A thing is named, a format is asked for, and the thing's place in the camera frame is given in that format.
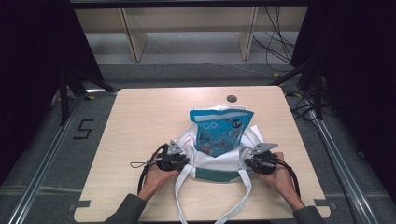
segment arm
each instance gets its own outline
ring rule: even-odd
[[[275,153],[279,159],[284,160],[282,152]],[[266,189],[273,189],[290,206],[293,215],[299,224],[324,223],[323,218],[320,216],[317,208],[314,206],[305,207],[301,198],[297,195],[291,176],[286,167],[277,165],[275,171],[270,175],[258,175],[259,179],[264,180],[267,184]]]
[[[105,223],[131,224],[137,223],[147,202],[154,196],[168,179],[178,174],[178,171],[162,171],[156,164],[152,165],[146,174],[143,188],[137,196],[128,194],[117,212],[109,217]]]

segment white tote bag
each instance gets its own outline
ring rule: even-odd
[[[235,107],[219,105],[214,108],[229,109]],[[252,157],[249,154],[248,149],[254,148],[259,143],[262,143],[262,136],[257,126],[253,126],[251,128],[247,127],[241,137],[238,147],[217,157],[212,157],[195,148],[197,130],[198,126],[196,124],[192,124],[190,128],[182,133],[176,140],[178,146],[183,149],[183,154],[186,154],[187,157],[190,158],[189,164],[183,168],[175,185],[179,219],[181,223],[187,223],[183,216],[177,196],[188,175],[191,175],[193,178],[225,183],[241,177],[247,189],[247,194],[234,208],[220,217],[216,222],[216,224],[222,224],[233,217],[248,201],[251,192],[251,182],[248,177],[250,168],[245,165],[244,160]]]

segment sleeve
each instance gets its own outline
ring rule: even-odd
[[[128,194],[117,212],[109,217],[106,224],[135,224],[146,207],[146,202],[141,198]]]
[[[298,224],[321,224],[324,223],[323,217],[320,215],[315,206],[307,206],[293,212],[294,218]]]

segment gray carpet floor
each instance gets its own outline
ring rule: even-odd
[[[214,64],[101,65],[100,68],[106,83],[123,89],[268,85],[273,80],[271,78],[273,70],[262,64],[240,64],[238,67]],[[279,65],[278,69],[288,70],[291,67]],[[246,70],[260,71],[264,74]],[[283,90],[285,92],[296,91],[298,78],[285,83]],[[86,86],[87,89],[96,89],[96,86],[90,83],[87,83]],[[93,100],[87,99],[82,102],[24,223],[75,223],[73,219],[74,205],[79,200],[79,195],[84,187],[115,98],[115,95],[105,93],[96,95]],[[290,108],[294,108],[300,100],[299,97],[287,97]],[[323,115],[334,142],[340,149],[352,174],[356,177],[380,223],[394,223],[396,206],[366,160],[356,155],[356,151],[359,149],[347,127],[344,126],[340,118],[336,117],[336,112],[331,106],[323,109]],[[92,132],[88,139],[76,140],[74,137],[81,136],[77,129],[83,119],[93,119],[93,121],[84,124],[84,128],[90,128]],[[54,106],[49,110],[36,132],[29,149],[21,155],[1,187],[0,223],[7,223],[15,205],[50,147],[51,141],[60,127],[60,120],[60,103],[55,101]],[[332,214],[326,218],[326,223],[353,223],[346,196],[336,178],[316,128],[311,122],[303,119],[297,119],[296,124],[325,196],[332,205]],[[362,223],[353,203],[352,207],[357,223]],[[295,223],[291,219],[271,220],[271,222]]]

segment small round object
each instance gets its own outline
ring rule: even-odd
[[[234,95],[227,96],[227,101],[230,103],[235,103],[237,100],[238,100],[238,98]]]

